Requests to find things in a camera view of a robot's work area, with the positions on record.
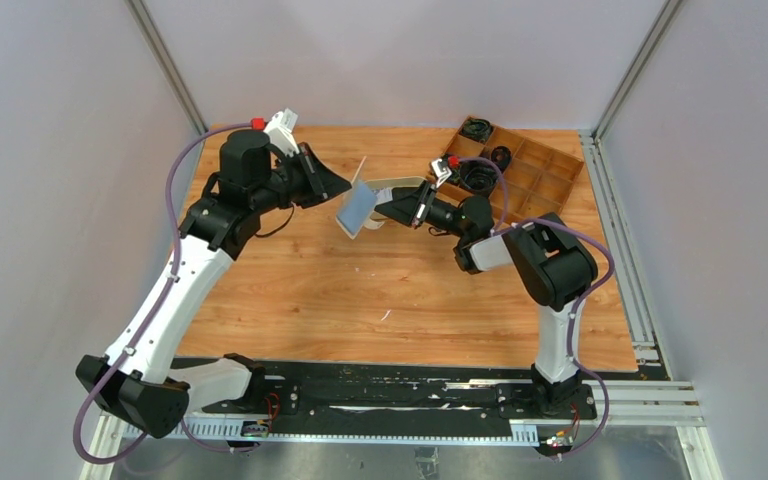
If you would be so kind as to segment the beige card holder wallet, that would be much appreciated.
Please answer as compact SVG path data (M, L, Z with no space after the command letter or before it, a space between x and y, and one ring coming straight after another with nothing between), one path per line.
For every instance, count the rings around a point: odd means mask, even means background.
M343 195L342 204L335 215L337 225L352 240L363 229L377 230L384 224L383 221L372 219L378 196L362 178L366 161L367 156L364 156L353 175L351 188Z

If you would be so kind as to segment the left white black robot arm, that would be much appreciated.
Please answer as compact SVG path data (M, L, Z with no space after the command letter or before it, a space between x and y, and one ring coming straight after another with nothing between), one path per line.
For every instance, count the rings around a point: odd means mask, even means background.
M175 369L178 346L218 280L275 209L310 208L351 183L289 134L244 129L219 149L218 169L183 218L173 220L173 250L162 275L102 356L85 356L76 376L105 412L163 438L184 417L230 401L243 413L266 400L264 370L239 354Z

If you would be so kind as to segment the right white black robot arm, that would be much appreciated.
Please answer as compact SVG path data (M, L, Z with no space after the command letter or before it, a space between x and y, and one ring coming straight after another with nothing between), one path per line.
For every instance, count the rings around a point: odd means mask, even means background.
M578 328L573 320L584 293L598 277L593 256L560 218L495 230L487 198L470 196L454 205L437 199L429 182L416 187L384 188L376 193L376 214L404 226L427 225L454 235L454 259L460 270L477 275L512 266L538 306L538 355L531 367L526 397L537 413L556 417L579 391L581 370L575 363Z

